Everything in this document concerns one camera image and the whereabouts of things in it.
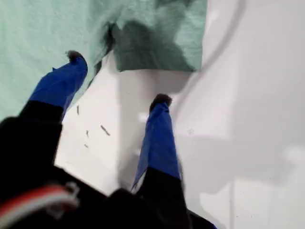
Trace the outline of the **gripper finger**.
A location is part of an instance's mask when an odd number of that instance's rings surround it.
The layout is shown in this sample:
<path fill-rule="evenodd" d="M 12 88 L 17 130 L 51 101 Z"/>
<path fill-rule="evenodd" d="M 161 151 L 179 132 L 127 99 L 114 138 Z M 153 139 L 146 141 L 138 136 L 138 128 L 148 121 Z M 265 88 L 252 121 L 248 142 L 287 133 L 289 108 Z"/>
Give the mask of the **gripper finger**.
<path fill-rule="evenodd" d="M 186 215 L 171 103 L 170 96 L 158 94 L 150 105 L 132 193 L 164 215 Z"/>
<path fill-rule="evenodd" d="M 41 78 L 19 116 L 61 123 L 88 72 L 84 57 L 68 51 L 69 62 Z"/>

